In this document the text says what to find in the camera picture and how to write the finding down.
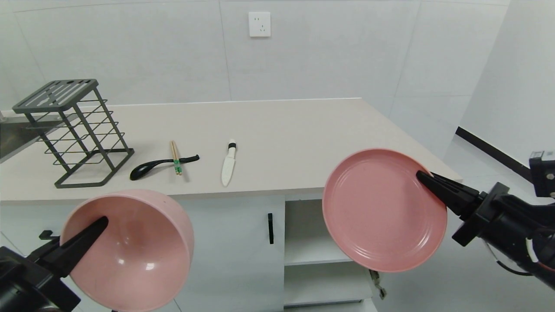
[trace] black cabinet handle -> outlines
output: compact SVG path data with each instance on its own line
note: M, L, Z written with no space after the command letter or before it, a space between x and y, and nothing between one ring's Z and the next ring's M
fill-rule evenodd
M271 213L268 214L268 232L270 234L270 245L274 244L274 217Z

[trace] stainless steel sink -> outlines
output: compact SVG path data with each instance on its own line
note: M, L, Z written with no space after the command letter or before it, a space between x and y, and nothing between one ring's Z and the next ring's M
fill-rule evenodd
M51 131L61 124L59 117L46 116L38 122L40 127L47 127L46 132ZM0 163L22 151L33 144L37 139L37 132L27 129L30 126L26 117L4 118L0 122Z

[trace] knife rack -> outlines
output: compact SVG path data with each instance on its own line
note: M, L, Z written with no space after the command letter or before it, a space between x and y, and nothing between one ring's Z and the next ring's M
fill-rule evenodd
M24 114L30 122L28 129L39 135L46 144L45 154L55 157L53 165L59 165L65 174L54 182L56 188L99 187L129 160L134 150L123 139L125 133L118 129L112 118L113 111L106 107L107 100L98 92L96 79L54 80L39 88L13 107L13 111ZM84 100L87 95L93 99ZM95 104L83 107L82 103ZM57 115L60 123L54 127L40 125L46 116ZM113 153L125 153L118 163L110 158ZM85 165L106 163L109 171L101 180L94 182L64 183L72 174Z

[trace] bowl rim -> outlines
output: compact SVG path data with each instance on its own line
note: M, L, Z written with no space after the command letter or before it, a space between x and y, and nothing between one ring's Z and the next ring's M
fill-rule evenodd
M89 198L89 199L85 200L84 202L80 203L79 205L77 205L77 206L71 211L71 213L68 215L67 219L66 219L65 222L64 222L64 226L63 226L63 228L62 228L62 232L60 233L60 245L62 245L62 244L65 243L65 241L66 241L66 240L65 240L65 237L64 237L65 229L66 229L68 223L70 222L71 218L73 217L73 215L74 215L79 209L82 209L82 208L83 208L84 206L86 206L87 204L92 203L92 202L94 202L94 201L96 201L96 200L99 200L99 199L109 198L109 197L123 197L123 198L128 198L128 199L137 200L137 201L139 201L139 202L142 202L142 203L144 203L144 204L149 205L150 208L152 208L152 209L158 211L158 212L161 213L164 217L166 217L166 219L167 219L168 221L170 221L170 223L173 225L173 227L174 227L174 228L177 230L177 232L179 233L179 236L180 236L180 238L181 238L181 241L183 242L183 246L184 246L185 252L186 252L186 259L185 259L185 260L188 260L188 262L189 262L189 269L185 272L185 276L184 276L184 278L183 278L183 281L181 282L180 287L177 287L175 293L173 294L173 296L171 297L170 300L168 300L167 302L164 302L163 304L156 305L156 306L153 307L153 308L150 308L150 307L149 307L149 308L147 308L147 309L126 310L125 312L149 312L149 311L153 311L153 310L159 309L159 308L161 308L161 307L167 305L168 303L170 303L170 302L181 292L183 286L185 285L185 283L186 283L186 281L187 281L187 277L189 276L190 267L191 267L191 262L192 262L192 259L191 259L191 252L190 252L190 248L189 248L189 246L188 246L188 244L187 244L187 239L185 238L185 233L183 233L183 231L179 228L179 226L177 225L177 223L176 223L172 218L170 218L169 215L168 215L166 212L162 211L161 209L156 208L155 205L153 205L150 201L148 201L148 200L146 200L146 199L144 199L144 198L141 198L141 197L139 197L139 196L137 196L137 195L133 195L133 194L129 194L129 193L128 193L129 191L134 191L134 192L135 192L135 191L138 191L138 190L141 190L141 191L148 191L148 192L155 192L155 193L157 193L157 194L160 194L160 195L163 195L163 196L169 198L171 201L173 201L173 202L174 202L175 204L177 204L178 206L181 206L178 202L176 202L176 201L175 201L173 198L171 198L170 196L167 196L166 194L163 194L163 193L160 193L160 192L156 192L156 191L153 191L153 190L142 190L142 189L121 190L121 191L118 191L118 192L109 193L109 194L104 194L104 195L99 195L99 196L96 196L96 197L93 197L93 198ZM87 291L85 291L81 286L79 286L79 283L78 283L76 280L73 279L73 276L72 276L71 273L69 274L69 276L71 276L71 278L72 278L72 280L74 281L75 285L76 285L82 292L84 292L87 296L89 296L91 299L93 299L96 303L98 303L98 304L100 304L100 305L102 305L102 306L105 306L103 303L100 303L100 302L97 300L97 298L94 298L94 297L91 296Z

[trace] floor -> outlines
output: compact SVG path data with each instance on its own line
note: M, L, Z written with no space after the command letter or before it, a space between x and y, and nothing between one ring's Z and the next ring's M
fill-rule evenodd
M488 192L496 182L501 182L511 188L509 193L531 204L553 202L536 198L531 183L458 136L453 138L443 160L472 188ZM452 240L451 235L460 223L450 212L442 245L423 265L408 272L382 274L382 286L388 295L385 300L375 296L375 308L368 302L302 308L295 312L553 311L555 296L549 287L534 277L515 276L501 269L479 239L466 247ZM496 254L516 268L499 252Z

